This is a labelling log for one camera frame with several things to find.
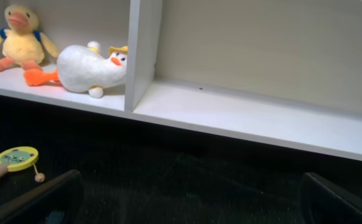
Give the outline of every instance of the yellow plush toy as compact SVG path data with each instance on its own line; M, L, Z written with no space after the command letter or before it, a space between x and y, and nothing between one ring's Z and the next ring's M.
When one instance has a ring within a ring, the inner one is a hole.
M40 69L40 62L44 59L42 45L53 57L58 57L59 50L43 33L37 31L39 18L30 9L11 5L4 11L10 29L0 30L0 44L2 54L0 72L12 64L20 65L24 70Z

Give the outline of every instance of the stuffed animal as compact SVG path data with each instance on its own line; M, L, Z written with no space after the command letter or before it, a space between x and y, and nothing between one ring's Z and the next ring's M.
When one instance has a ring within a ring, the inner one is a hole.
M90 42L88 47L69 46L58 56L55 72L28 70L24 73L25 81L30 86L60 81L69 91L88 91L91 97L101 98L104 88L125 82L128 47L110 47L108 59L99 54L99 47L97 42Z
M53 57L58 57L59 50L43 33L37 31L39 18L30 9L11 5L4 11L10 29L0 30L2 54L0 72L12 64L20 65L24 70L40 69L39 63L44 59L42 45Z

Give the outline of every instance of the black carpet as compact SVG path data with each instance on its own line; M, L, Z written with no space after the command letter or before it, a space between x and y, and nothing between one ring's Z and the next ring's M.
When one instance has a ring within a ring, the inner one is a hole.
M50 180L83 176L75 223L304 223L304 172L362 185L362 162L0 96L0 152L36 147ZM0 204L36 187L0 180Z

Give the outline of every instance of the white duck plush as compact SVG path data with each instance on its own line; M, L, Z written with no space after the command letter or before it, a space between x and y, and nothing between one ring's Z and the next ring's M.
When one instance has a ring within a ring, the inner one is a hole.
M37 69L24 73L30 86L41 85L51 80L60 81L69 91L89 92L93 98L101 98L103 89L123 84L126 81L128 47L110 47L110 57L105 59L99 53L97 42L88 47L71 45L58 56L57 70L45 73Z

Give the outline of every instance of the blue strap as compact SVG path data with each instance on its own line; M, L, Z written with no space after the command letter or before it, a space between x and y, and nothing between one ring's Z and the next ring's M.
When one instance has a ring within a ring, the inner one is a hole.
M7 35L6 35L6 28L2 28L0 30L0 37L3 38L4 40L7 38Z
M42 37L40 36L40 31L35 30L35 31L33 31L33 33L34 33L34 36L36 37L36 39L41 43Z

